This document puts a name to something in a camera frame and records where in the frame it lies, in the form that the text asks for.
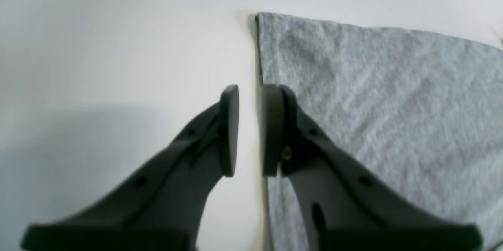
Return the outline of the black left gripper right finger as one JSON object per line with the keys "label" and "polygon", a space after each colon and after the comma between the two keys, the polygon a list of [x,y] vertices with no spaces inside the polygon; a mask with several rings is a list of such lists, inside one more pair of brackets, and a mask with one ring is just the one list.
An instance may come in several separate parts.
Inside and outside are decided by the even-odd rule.
{"label": "black left gripper right finger", "polygon": [[287,86],[261,86],[263,176],[291,182],[313,251],[479,251],[474,224],[416,207],[338,148]]}

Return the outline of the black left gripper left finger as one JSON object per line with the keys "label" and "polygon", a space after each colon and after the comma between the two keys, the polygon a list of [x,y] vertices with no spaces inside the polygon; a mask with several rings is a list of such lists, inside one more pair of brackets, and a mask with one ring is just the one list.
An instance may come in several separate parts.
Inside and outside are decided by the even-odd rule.
{"label": "black left gripper left finger", "polygon": [[239,88],[194,117],[169,146],[106,197],[52,224],[29,226],[25,251],[194,251],[206,201],[237,163]]}

